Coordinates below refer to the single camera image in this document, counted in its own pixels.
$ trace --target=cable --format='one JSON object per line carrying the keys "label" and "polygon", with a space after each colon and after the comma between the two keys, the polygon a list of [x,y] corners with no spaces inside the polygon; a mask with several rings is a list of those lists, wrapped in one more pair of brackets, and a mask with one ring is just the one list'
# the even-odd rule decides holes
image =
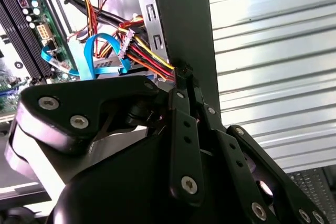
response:
{"label": "cable", "polygon": [[[104,7],[106,1],[107,1],[107,0],[104,0],[104,1],[103,1],[103,3],[101,4],[99,10],[96,12],[96,16],[98,17],[98,19],[99,19],[99,14],[102,13],[102,12],[104,12],[104,11],[102,11],[102,8]],[[116,28],[119,27],[119,25],[116,26],[115,24],[112,24],[112,23],[108,23],[108,24],[111,25],[111,26],[114,26],[114,27],[116,27]],[[82,32],[83,30],[85,30],[85,27],[83,27],[82,29],[80,29],[79,31],[77,31],[75,34],[72,34],[72,35],[68,38],[68,41],[69,41],[70,38],[72,38],[72,37],[74,37],[74,36],[78,36],[79,33]]]}
{"label": "cable", "polygon": [[148,68],[149,70],[153,71],[154,73],[159,75],[164,81],[167,80],[167,78],[164,75],[162,75],[160,72],[156,71],[154,68],[150,67],[149,65],[137,60],[135,57],[131,56],[130,54],[127,54],[127,57],[130,58],[131,60],[133,60],[134,62],[137,62],[137,63],[143,65],[145,68]]}
{"label": "cable", "polygon": [[91,10],[91,3],[90,0],[85,0],[85,7],[86,7],[86,13],[87,13],[87,30],[89,36],[93,35],[93,20],[92,20],[92,10]]}
{"label": "cable", "polygon": [[[98,38],[105,39],[110,43],[113,47],[113,50],[118,54],[120,51],[120,44],[119,41],[117,41],[115,38],[113,38],[111,35],[108,34],[96,34],[88,39],[88,41],[85,44],[84,47],[84,56],[86,58],[86,62],[88,63],[91,76],[93,76],[93,54],[94,54],[94,41],[97,41]],[[121,69],[122,73],[127,73],[128,70],[131,68],[131,62],[129,59],[119,59],[123,68]]]}
{"label": "cable", "polygon": [[[124,33],[128,32],[128,30],[120,28],[120,27],[118,29],[119,29],[119,31],[123,31]],[[164,64],[166,67],[168,67],[170,69],[174,69],[174,67],[172,65],[169,65],[167,62],[165,62],[163,59],[161,59],[159,56],[157,56],[151,49],[149,49],[145,45],[145,43],[138,36],[135,36],[134,38],[140,44],[140,46],[143,47],[154,59],[156,59],[160,63]]]}
{"label": "cable", "polygon": [[6,97],[8,95],[14,94],[15,92],[17,92],[17,90],[18,90],[18,86],[16,86],[13,89],[5,90],[5,91],[0,91],[0,97]]}
{"label": "cable", "polygon": [[149,58],[147,55],[145,55],[142,51],[140,51],[138,48],[136,48],[135,46],[131,46],[131,48],[138,53],[141,57],[143,57],[144,59],[146,59],[147,61],[149,61],[152,65],[154,65],[156,68],[158,68],[162,73],[164,73],[167,76],[170,76],[171,73],[169,73],[167,70],[163,69],[159,64],[157,64],[154,60],[152,60],[151,58]]}
{"label": "cable", "polygon": [[[77,9],[79,9],[82,13],[85,13],[85,3],[82,0],[66,0],[66,3],[71,3]],[[104,24],[109,24],[114,27],[118,27],[120,23],[125,22],[125,19],[119,17],[118,15],[106,12],[101,10],[99,15],[97,16],[97,20]]]}

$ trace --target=green circuit board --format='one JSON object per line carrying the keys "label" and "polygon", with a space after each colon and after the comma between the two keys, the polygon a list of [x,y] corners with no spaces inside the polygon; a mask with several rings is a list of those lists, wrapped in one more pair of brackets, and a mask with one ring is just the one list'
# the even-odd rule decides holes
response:
{"label": "green circuit board", "polygon": [[[54,41],[56,42],[57,45],[57,50],[54,52],[55,57],[60,60],[60,61],[65,61],[68,64],[70,64],[73,68],[76,68],[73,58],[71,55],[67,53],[66,50],[66,45],[64,45],[64,41],[62,40],[58,29],[55,25],[55,22],[52,18],[52,15],[47,7],[46,4],[44,4],[44,0],[37,0],[41,2],[40,10],[41,14],[37,17],[36,22],[41,23],[41,24],[48,24],[51,33],[54,36]],[[41,38],[40,34],[37,32],[37,29],[33,29],[33,32],[35,33],[36,37],[39,38],[40,41],[43,39]]]}
{"label": "green circuit board", "polygon": [[[67,50],[66,41],[64,41],[57,29],[57,26],[53,20],[52,14],[50,10],[48,9],[48,6],[44,3],[44,0],[37,0],[40,2],[39,9],[41,11],[40,15],[38,15],[35,22],[37,24],[47,24],[50,28],[50,31],[52,33],[52,39],[55,42],[56,50],[53,51],[53,55],[55,58],[57,58],[59,61],[65,61],[67,64],[69,64],[72,68],[76,68],[76,65],[74,64],[72,55],[69,53],[69,50]],[[43,38],[41,38],[40,33],[38,30],[32,29],[33,33],[35,34],[36,38],[40,42],[41,46],[43,46]],[[4,93],[5,91],[8,91],[11,89],[10,83],[15,79],[15,76],[12,76],[10,73],[6,73],[6,69],[4,65],[0,66],[0,92]],[[61,71],[58,69],[55,69],[54,75],[52,78],[48,79],[48,83],[61,83],[61,82],[68,82],[68,81],[74,81],[75,78],[64,75]],[[31,86],[31,85],[41,85],[46,84],[47,82],[41,81],[41,82],[34,82],[34,83],[25,83],[22,85],[15,93],[11,93],[10,95],[3,95],[0,96],[0,117],[1,114],[8,113],[8,112],[15,112],[16,107],[18,104],[19,99],[19,92],[22,88]]]}

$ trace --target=corrugated metal panel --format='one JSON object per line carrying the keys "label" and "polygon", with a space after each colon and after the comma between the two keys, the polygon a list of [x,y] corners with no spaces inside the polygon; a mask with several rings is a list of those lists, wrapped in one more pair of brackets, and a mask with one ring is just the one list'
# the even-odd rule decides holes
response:
{"label": "corrugated metal panel", "polygon": [[336,0],[210,0],[225,125],[287,172],[336,164]]}

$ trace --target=bolt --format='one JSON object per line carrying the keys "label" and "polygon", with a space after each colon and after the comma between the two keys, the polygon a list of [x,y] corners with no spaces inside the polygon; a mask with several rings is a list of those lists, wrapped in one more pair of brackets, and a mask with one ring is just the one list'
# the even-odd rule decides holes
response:
{"label": "bolt", "polygon": [[313,215],[320,224],[324,224],[324,219],[317,212],[313,211]]}
{"label": "bolt", "polygon": [[267,219],[266,212],[260,204],[258,204],[256,202],[253,202],[251,207],[252,207],[252,210],[253,210],[254,214],[260,220],[265,221]]}
{"label": "bolt", "polygon": [[74,115],[70,118],[70,123],[72,127],[77,129],[85,129],[89,126],[89,121],[82,115]]}
{"label": "bolt", "polygon": [[241,128],[236,128],[236,131],[238,132],[239,135],[243,136],[244,131]]}
{"label": "bolt", "polygon": [[181,184],[182,188],[186,190],[187,193],[189,194],[197,193],[197,183],[193,178],[189,176],[184,176],[181,180]]}
{"label": "bolt", "polygon": [[45,110],[55,110],[59,107],[59,103],[55,98],[42,97],[38,100],[38,105]]}
{"label": "bolt", "polygon": [[303,211],[302,209],[299,209],[299,213],[301,217],[306,221],[306,223],[310,223],[310,217],[305,211]]}
{"label": "bolt", "polygon": [[145,86],[149,89],[154,89],[153,85],[149,82],[145,82]]}
{"label": "bolt", "polygon": [[209,107],[208,110],[212,115],[216,114],[216,111],[213,108]]}
{"label": "bolt", "polygon": [[184,95],[183,95],[182,93],[177,92],[176,94],[177,94],[178,97],[180,97],[180,98],[184,98]]}

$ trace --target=hole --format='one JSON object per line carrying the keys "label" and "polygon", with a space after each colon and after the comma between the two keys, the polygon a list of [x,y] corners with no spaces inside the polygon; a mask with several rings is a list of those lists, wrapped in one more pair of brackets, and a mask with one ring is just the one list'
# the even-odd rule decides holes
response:
{"label": "hole", "polygon": [[264,215],[264,213],[262,212],[262,210],[261,210],[260,207],[257,207],[257,208],[256,208],[256,211],[257,211],[257,213],[258,213],[260,216]]}
{"label": "hole", "polygon": [[187,121],[184,121],[184,126],[186,126],[187,128],[190,128],[190,124]]}
{"label": "hole", "polygon": [[237,163],[237,165],[238,165],[239,167],[243,167],[242,162],[240,162],[240,161],[236,161],[236,163]]}
{"label": "hole", "polygon": [[75,123],[76,124],[80,124],[80,125],[83,125],[85,123],[85,121],[83,119],[76,119],[75,120]]}
{"label": "hole", "polygon": [[260,187],[262,188],[262,190],[269,196],[273,196],[273,193],[271,191],[271,189],[267,186],[267,184],[263,181],[260,181]]}
{"label": "hole", "polygon": [[190,189],[193,189],[193,183],[192,183],[190,180],[188,180],[185,184],[186,184],[186,186],[189,187]]}
{"label": "hole", "polygon": [[156,13],[154,10],[154,5],[153,4],[146,5],[146,10],[147,10],[149,21],[156,20]]}
{"label": "hole", "polygon": [[185,141],[186,143],[188,143],[188,144],[191,143],[191,139],[190,139],[189,137],[187,137],[187,136],[184,137],[184,141]]}
{"label": "hole", "polygon": [[154,44],[155,44],[155,48],[156,50],[159,50],[160,48],[163,48],[162,45],[162,40],[161,40],[161,36],[160,35],[154,35],[153,36],[153,40],[154,40]]}
{"label": "hole", "polygon": [[44,101],[44,105],[54,106],[54,103],[52,101]]}

